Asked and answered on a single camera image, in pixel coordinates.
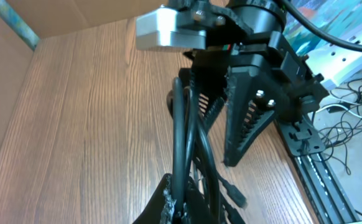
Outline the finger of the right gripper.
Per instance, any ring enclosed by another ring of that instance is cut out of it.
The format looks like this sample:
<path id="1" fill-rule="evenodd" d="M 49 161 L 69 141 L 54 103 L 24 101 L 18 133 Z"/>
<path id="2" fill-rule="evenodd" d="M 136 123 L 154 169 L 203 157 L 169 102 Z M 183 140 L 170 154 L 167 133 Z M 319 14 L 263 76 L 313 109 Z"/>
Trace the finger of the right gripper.
<path id="1" fill-rule="evenodd" d="M 188 131 L 197 128 L 201 117 L 208 131 L 221 113 L 226 101 L 223 85 L 215 78 L 197 75 L 181 68 L 177 77 L 177 128 Z"/>
<path id="2" fill-rule="evenodd" d="M 269 72 L 254 67 L 233 67 L 227 74 L 228 106 L 224 164 L 235 167 L 258 135 L 279 112 L 269 106 L 279 99 L 279 82 Z"/>

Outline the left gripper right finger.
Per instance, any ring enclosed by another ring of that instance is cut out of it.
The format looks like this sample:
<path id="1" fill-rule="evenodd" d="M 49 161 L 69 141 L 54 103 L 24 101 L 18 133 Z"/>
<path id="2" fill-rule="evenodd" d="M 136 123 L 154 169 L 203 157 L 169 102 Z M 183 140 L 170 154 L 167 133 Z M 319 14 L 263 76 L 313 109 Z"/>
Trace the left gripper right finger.
<path id="1" fill-rule="evenodd" d="M 183 208 L 182 223 L 219 224 L 219 220 L 211 214 L 203 196 L 191 177 L 188 178 Z"/>

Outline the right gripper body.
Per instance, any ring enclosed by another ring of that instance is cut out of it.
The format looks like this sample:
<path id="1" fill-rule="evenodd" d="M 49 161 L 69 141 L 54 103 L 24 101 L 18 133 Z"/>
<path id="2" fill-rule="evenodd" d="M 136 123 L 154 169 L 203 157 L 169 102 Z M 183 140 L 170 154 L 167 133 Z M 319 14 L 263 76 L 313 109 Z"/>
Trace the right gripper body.
<path id="1" fill-rule="evenodd" d="M 299 57 L 278 32 L 254 34 L 246 42 L 189 50 L 184 56 L 192 61 L 189 69 L 193 73 L 221 82 L 226 106 L 230 67 L 254 67 L 273 75 L 279 82 L 279 99 L 270 100 L 268 105 L 276 106 L 279 112 L 276 118 L 283 121 L 301 120 L 304 114 L 318 110 L 320 102 L 329 95 L 321 84 L 323 76 L 314 74 L 306 63 L 307 58 Z"/>

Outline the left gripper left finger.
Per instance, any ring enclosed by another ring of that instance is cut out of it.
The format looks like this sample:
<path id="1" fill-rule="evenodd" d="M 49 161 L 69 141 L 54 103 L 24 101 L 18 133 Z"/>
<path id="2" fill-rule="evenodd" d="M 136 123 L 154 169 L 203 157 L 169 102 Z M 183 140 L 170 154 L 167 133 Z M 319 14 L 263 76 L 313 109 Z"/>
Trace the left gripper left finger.
<path id="1" fill-rule="evenodd" d="M 171 174 L 165 174 L 148 201 L 145 209 L 133 224 L 171 224 L 175 200 L 171 196 Z"/>

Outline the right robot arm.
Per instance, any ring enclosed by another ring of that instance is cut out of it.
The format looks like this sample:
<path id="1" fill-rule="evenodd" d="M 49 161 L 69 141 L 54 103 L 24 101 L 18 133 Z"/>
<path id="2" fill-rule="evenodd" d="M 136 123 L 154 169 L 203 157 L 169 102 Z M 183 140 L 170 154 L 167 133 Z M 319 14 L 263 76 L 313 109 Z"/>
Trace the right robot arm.
<path id="1" fill-rule="evenodd" d="M 226 110 L 224 162 L 234 167 L 272 122 L 296 128 L 328 95 L 323 76 L 314 73 L 283 35 L 287 13 L 317 36 L 348 50 L 362 46 L 316 28 L 289 1 L 172 1 L 177 27 L 206 34 L 190 47 L 168 95 L 174 119 L 177 162 L 189 166 L 196 155 L 211 163 L 207 132 Z"/>

